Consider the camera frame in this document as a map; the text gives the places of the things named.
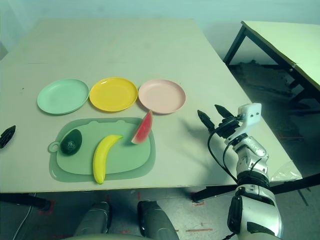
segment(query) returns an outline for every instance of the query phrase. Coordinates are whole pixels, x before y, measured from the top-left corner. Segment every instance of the yellow plate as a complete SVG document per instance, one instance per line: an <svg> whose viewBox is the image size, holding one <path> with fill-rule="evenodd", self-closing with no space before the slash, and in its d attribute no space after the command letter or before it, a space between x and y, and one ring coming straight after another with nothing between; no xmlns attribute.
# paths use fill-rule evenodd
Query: yellow plate
<svg viewBox="0 0 320 240"><path fill-rule="evenodd" d="M138 97L138 89L131 81L121 77L108 77L98 81L90 90L90 101L98 109L117 112L129 108Z"/></svg>

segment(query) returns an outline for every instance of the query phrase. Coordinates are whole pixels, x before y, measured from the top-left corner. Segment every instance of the cable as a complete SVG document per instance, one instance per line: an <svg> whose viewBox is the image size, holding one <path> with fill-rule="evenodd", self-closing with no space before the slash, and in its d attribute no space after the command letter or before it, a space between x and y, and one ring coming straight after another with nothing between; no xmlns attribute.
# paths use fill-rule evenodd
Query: cable
<svg viewBox="0 0 320 240"><path fill-rule="evenodd" d="M227 144L227 146L225 147L224 151L223 151L223 156L222 156L222 162L223 162L223 165L224 165L224 168L226 169L226 171L228 172L228 174L233 178L233 179L236 179L232 174L231 172L229 171L227 165L226 165L226 162L225 162L225 156L226 156L226 152L228 150L228 148L230 147L230 143Z"/></svg>
<svg viewBox="0 0 320 240"><path fill-rule="evenodd" d="M222 240L228 240L228 239L230 239L231 237L233 237L234 235L236 235L236 234L233 232L233 233L231 233L230 235L225 236L225 238L222 239Z"/></svg>
<svg viewBox="0 0 320 240"><path fill-rule="evenodd" d="M14 234L14 236L13 236L12 240L15 240L15 239L16 239L16 237L17 237L17 235L18 235L18 233L19 233L19 231L20 231L21 227L23 226L23 224L25 223L26 219L28 218L28 216L29 216L29 214L30 214L30 212L31 212L32 208L33 208L32 206L30 206L30 207L29 207L29 210L28 210L28 212L26 213L26 215L25 215L24 219L23 219L23 220L22 220L22 222L20 223L20 225L19 225L18 229L15 231L15 234Z"/></svg>
<svg viewBox="0 0 320 240"><path fill-rule="evenodd" d="M208 150L209 150L211 156L213 157L213 159L216 161L216 163L237 183L237 179L236 179L234 176L232 176L232 174L229 172L229 170L227 170L224 166L221 165L221 163L218 161L218 159L216 158L216 156L214 155L214 153L213 153L212 150L211 150L210 142L211 142L211 139L212 139L212 137L213 137L213 135L214 135L215 133L216 133L216 132L213 131L213 132L210 134L209 138L208 138L208 142L207 142Z"/></svg>
<svg viewBox="0 0 320 240"><path fill-rule="evenodd" d="M224 165L224 167L225 167L226 169L228 169L228 168L227 168L226 163L225 163L225 156L226 156L226 152L227 152L227 150L228 150L229 147L230 147L230 143L228 143L228 145L225 147L225 149L224 149L224 151L223 151L223 156L222 156L223 165Z"/></svg>
<svg viewBox="0 0 320 240"><path fill-rule="evenodd" d="M250 172L249 172L249 175L251 175L252 170L254 169L254 167L257 165L257 163L258 163L261 159L262 159L262 158L260 158L258 161L256 161L256 162L252 165L252 167L251 167L251 169L250 169Z"/></svg>

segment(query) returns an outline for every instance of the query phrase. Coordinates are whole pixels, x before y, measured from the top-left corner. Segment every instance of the banana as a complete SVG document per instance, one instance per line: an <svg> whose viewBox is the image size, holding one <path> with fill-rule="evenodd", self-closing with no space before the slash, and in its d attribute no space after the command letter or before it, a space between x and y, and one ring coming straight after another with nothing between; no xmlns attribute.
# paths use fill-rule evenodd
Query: banana
<svg viewBox="0 0 320 240"><path fill-rule="evenodd" d="M103 184L106 177L106 161L110 148L124 136L109 135L102 139L95 149L93 156L93 176L98 184Z"/></svg>

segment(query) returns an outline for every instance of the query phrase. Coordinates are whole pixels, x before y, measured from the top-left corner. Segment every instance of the green plate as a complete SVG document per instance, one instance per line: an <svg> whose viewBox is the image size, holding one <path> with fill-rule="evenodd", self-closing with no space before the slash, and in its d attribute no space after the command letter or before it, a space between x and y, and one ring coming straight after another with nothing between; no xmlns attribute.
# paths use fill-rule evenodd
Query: green plate
<svg viewBox="0 0 320 240"><path fill-rule="evenodd" d="M110 134L123 135L108 153L106 180L132 179L146 175L154 166L156 146L151 132L143 143L132 144L131 138L141 118L90 118L69 122L59 132L48 150L51 153L49 171L60 182L94 181L93 154L102 138ZM79 151L66 156L59 149L60 142L73 129L82 134Z"/></svg>
<svg viewBox="0 0 320 240"><path fill-rule="evenodd" d="M78 79L54 81L41 90L37 98L39 108L49 114L68 114L79 109L88 99L88 86Z"/></svg>

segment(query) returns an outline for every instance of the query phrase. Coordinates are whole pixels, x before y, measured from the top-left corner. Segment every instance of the floor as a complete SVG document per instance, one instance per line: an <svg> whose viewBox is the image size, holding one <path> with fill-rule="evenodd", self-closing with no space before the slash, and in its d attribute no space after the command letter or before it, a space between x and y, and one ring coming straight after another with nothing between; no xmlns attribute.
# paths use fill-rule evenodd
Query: floor
<svg viewBox="0 0 320 240"><path fill-rule="evenodd" d="M302 175L319 173L320 115L288 114L291 111L288 100L299 91L299 88L290 91L286 87L285 83L292 79L280 69L264 68L254 62L230 70L250 99L262 103L262 116ZM304 103L318 106L314 101ZM230 234L226 222L234 192L194 203L190 200L190 193L199 190L201 188L192 187L39 193L37 197L51 200L53 208L46 212L32 208L16 240L71 237L85 212L100 201L108 201L113 209L110 233L140 235L137 224L137 203L140 200L157 201L181 240L223 239ZM284 224L284 240L319 239L319 198L320 186L276 195ZM0 203L1 240L13 238L28 209L22 205Z"/></svg>

